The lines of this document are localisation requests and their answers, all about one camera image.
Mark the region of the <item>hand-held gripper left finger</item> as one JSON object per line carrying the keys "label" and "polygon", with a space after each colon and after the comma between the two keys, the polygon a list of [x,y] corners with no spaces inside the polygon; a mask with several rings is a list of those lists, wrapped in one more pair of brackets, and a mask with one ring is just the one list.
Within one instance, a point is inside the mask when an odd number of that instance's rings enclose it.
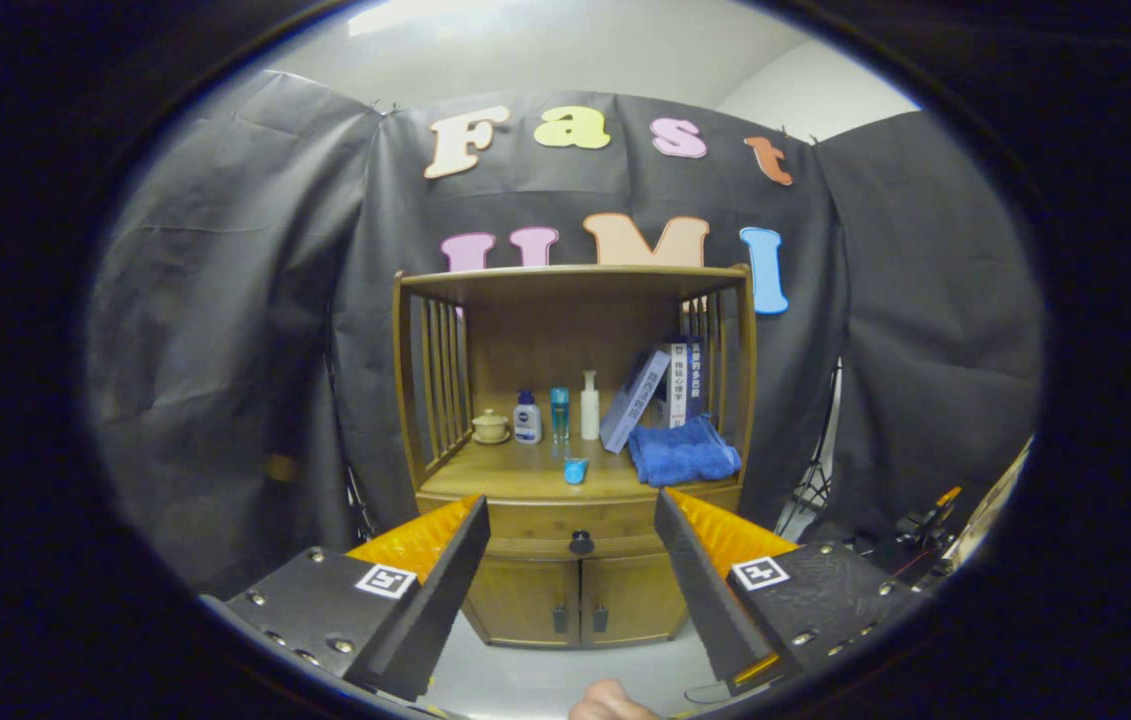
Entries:
{"label": "hand-held gripper left finger", "polygon": [[431,685],[489,538],[487,500],[470,495],[354,550],[300,550],[239,593],[200,602],[300,675],[411,702]]}

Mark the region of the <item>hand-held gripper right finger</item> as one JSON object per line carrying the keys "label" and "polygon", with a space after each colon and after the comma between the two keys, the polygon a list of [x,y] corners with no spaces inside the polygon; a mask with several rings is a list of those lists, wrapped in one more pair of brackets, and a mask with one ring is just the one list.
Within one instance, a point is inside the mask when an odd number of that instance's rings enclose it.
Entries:
{"label": "hand-held gripper right finger", "polygon": [[713,675],[739,696],[853,659],[923,593],[838,543],[794,544],[662,488],[655,529]]}

